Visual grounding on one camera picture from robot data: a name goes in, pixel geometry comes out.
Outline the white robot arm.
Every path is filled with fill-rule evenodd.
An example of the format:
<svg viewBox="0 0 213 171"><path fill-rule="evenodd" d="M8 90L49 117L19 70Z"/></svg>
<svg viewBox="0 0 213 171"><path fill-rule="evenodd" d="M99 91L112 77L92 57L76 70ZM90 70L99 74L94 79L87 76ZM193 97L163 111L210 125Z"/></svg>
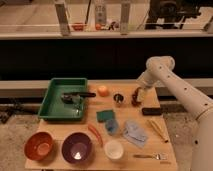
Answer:
<svg viewBox="0 0 213 171"><path fill-rule="evenodd" d="M162 82L191 113L198 127L194 138L190 171L213 171L213 99L177 76L171 56L150 57L137 82L143 90Z"/></svg>

